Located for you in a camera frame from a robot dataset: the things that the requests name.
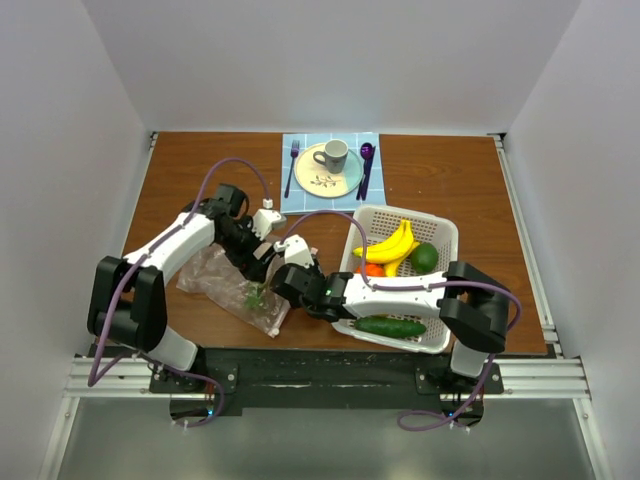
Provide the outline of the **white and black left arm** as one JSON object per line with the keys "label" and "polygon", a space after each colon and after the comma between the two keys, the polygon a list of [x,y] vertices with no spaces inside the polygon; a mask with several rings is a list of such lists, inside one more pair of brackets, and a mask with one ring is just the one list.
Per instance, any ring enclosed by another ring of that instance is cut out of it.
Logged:
{"label": "white and black left arm", "polygon": [[87,328],[98,337],[88,384],[95,386],[111,369],[101,359],[107,342],[140,353],[163,367],[185,392],[200,390],[210,378],[201,347],[168,324],[166,285],[197,252],[219,245],[245,279],[263,282],[275,256],[266,237],[285,217],[266,199],[255,214],[243,207],[248,197],[221,184],[213,197],[198,196],[159,235],[122,258],[104,257],[97,265]]}

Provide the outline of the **pale white-green fake vegetable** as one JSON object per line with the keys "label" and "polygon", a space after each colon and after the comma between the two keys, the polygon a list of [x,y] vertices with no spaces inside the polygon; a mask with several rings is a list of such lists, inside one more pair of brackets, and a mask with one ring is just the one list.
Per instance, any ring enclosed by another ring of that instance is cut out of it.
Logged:
{"label": "pale white-green fake vegetable", "polygon": [[270,307],[266,283],[249,282],[245,289],[244,307],[252,311],[267,311]]}

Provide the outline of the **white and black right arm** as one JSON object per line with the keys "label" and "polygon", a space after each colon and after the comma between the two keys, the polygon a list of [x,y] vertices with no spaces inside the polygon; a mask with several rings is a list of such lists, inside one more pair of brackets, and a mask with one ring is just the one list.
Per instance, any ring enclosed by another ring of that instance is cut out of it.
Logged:
{"label": "white and black right arm", "polygon": [[381,314],[439,318],[456,337],[445,379],[459,393],[476,386],[485,362],[505,350],[507,334],[522,311],[510,290],[460,261],[444,272],[371,280],[286,264],[269,288],[291,307],[330,323]]}

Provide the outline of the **clear zip top bag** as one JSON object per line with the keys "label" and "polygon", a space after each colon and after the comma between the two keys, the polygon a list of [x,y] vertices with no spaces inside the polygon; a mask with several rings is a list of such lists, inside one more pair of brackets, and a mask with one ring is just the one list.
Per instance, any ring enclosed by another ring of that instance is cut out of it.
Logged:
{"label": "clear zip top bag", "polygon": [[197,252],[181,269],[177,288],[191,294],[204,294],[219,307],[271,338],[280,334],[281,326],[291,307],[269,289],[269,281],[284,265],[280,256],[272,261],[266,278],[270,307],[267,311],[252,311],[244,307],[245,289],[249,282],[229,262],[219,245]]}

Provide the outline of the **dark green felt cucumber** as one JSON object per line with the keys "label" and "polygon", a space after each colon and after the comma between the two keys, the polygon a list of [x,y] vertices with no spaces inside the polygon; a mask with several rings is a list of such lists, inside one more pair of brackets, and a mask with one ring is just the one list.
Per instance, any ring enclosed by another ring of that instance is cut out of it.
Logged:
{"label": "dark green felt cucumber", "polygon": [[393,339],[416,337],[426,332],[426,326],[422,323],[387,317],[359,318],[354,322],[354,328],[365,333]]}

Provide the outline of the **white perforated plastic basket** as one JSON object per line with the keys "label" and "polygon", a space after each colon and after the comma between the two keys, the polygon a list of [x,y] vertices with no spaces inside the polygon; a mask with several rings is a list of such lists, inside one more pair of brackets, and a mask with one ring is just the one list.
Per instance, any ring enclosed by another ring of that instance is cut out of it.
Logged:
{"label": "white perforated plastic basket", "polygon": [[[445,218],[387,205],[362,205],[354,211],[353,217],[363,227],[370,244],[386,240],[403,220],[409,221],[414,240],[429,243],[438,251],[438,263],[433,269],[435,273],[446,271],[449,263],[458,259],[458,229]],[[426,331],[406,339],[392,339],[359,331],[351,319],[341,319],[332,327],[343,335],[361,341],[410,352],[439,354],[446,349],[451,332],[439,317],[410,316],[408,319],[424,325]]]}

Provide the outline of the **yellow fake banana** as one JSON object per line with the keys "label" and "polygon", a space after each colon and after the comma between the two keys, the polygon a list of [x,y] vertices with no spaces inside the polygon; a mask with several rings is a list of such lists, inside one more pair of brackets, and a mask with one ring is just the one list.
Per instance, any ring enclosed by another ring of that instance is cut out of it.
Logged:
{"label": "yellow fake banana", "polygon": [[357,247],[352,254],[358,258],[364,257],[368,263],[386,264],[405,255],[413,243],[411,222],[403,219],[398,229],[384,242],[368,245],[366,248]]}

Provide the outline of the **green felt fake food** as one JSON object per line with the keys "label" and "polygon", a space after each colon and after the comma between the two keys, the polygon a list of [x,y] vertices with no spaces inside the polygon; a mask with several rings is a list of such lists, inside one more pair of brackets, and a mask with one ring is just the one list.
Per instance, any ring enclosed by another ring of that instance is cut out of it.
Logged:
{"label": "green felt fake food", "polygon": [[432,272],[439,262],[439,253],[431,243],[420,243],[410,255],[412,268],[418,274],[428,274]]}

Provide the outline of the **orange felt fake food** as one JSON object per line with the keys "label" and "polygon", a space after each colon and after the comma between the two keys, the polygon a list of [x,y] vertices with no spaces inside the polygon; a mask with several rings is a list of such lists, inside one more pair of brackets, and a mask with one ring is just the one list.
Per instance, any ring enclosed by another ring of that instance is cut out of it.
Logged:
{"label": "orange felt fake food", "polygon": [[364,272],[367,277],[385,277],[386,276],[384,267],[379,264],[366,263],[364,268],[362,268],[361,266],[358,266],[357,269],[355,270],[355,273],[357,274],[361,274],[362,272]]}

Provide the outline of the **small yellow banana bunch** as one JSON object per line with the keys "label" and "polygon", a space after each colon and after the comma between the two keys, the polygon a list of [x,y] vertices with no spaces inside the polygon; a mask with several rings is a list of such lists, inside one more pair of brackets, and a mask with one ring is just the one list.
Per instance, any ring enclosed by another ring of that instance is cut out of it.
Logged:
{"label": "small yellow banana bunch", "polygon": [[396,277],[401,264],[407,259],[411,253],[420,245],[419,242],[413,242],[411,247],[399,258],[382,265],[385,269],[385,277]]}

